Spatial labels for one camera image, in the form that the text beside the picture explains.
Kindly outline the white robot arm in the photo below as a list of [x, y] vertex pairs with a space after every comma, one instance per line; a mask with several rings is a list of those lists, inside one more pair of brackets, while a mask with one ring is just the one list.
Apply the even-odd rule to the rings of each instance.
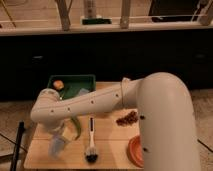
[[131, 108], [139, 114], [144, 171], [201, 171], [192, 98], [184, 82], [171, 73], [122, 80], [66, 100], [56, 90], [45, 88], [31, 110], [31, 119], [56, 132], [71, 116]]

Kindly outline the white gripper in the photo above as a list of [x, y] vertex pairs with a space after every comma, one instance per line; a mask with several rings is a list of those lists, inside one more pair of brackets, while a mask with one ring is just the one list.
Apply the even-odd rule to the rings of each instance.
[[60, 134], [64, 130], [65, 124], [63, 121], [56, 121], [45, 123], [43, 127], [44, 130], [50, 134]]

